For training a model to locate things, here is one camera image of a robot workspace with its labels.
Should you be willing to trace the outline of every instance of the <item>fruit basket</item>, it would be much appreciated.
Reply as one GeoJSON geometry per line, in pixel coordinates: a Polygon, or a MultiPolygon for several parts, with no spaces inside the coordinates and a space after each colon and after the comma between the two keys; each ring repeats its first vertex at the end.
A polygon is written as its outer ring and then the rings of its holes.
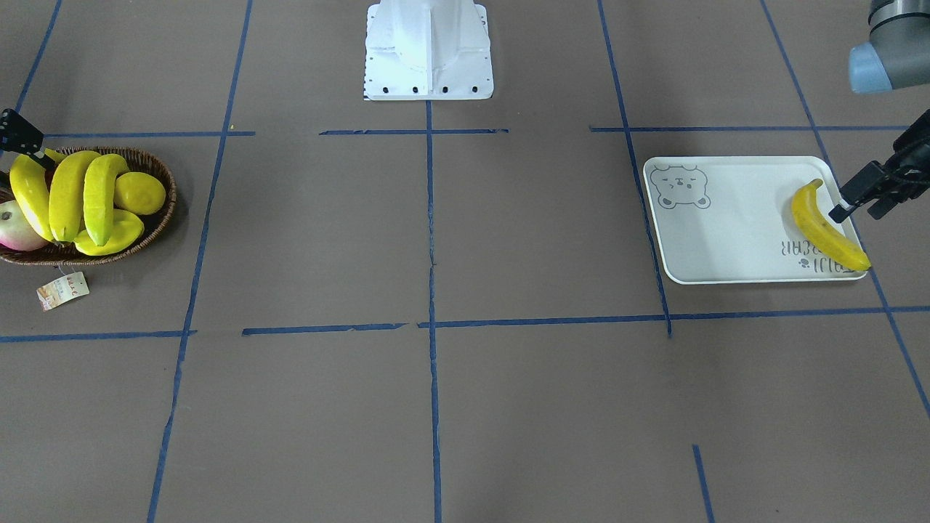
{"type": "MultiPolygon", "coordinates": [[[[168,167],[161,160],[145,151],[127,147],[64,147],[56,150],[62,154],[71,154],[86,149],[100,154],[120,154],[126,159],[131,170],[151,174],[165,186],[166,198],[162,208],[152,215],[140,216],[145,225],[142,236],[125,250],[107,256],[87,256],[78,252],[73,245],[59,247],[49,244],[38,250],[28,252],[12,250],[0,245],[0,259],[19,265],[101,265],[122,260],[143,250],[165,230],[178,202],[178,188],[168,167]]],[[[11,192],[0,188],[0,203],[12,199],[13,194],[11,192]]]]}

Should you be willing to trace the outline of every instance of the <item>paper tag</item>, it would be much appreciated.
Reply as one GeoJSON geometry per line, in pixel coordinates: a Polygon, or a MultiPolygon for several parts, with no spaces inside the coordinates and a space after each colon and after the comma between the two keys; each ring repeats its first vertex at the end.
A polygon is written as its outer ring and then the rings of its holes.
{"type": "Polygon", "coordinates": [[[74,298],[80,298],[90,293],[84,279],[84,273],[64,275],[51,283],[46,283],[35,291],[39,294],[39,301],[42,303],[43,311],[50,311],[63,303],[70,302],[74,298]]]}

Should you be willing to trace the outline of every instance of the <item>cartoon bear face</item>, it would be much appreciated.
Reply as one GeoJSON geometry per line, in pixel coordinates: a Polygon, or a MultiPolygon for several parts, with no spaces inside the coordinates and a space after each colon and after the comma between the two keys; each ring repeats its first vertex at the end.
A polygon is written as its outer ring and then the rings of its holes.
{"type": "Polygon", "coordinates": [[[658,204],[663,208],[691,205],[708,208],[711,199],[707,196],[707,175],[699,168],[669,166],[654,168],[649,181],[658,189],[658,204]]]}

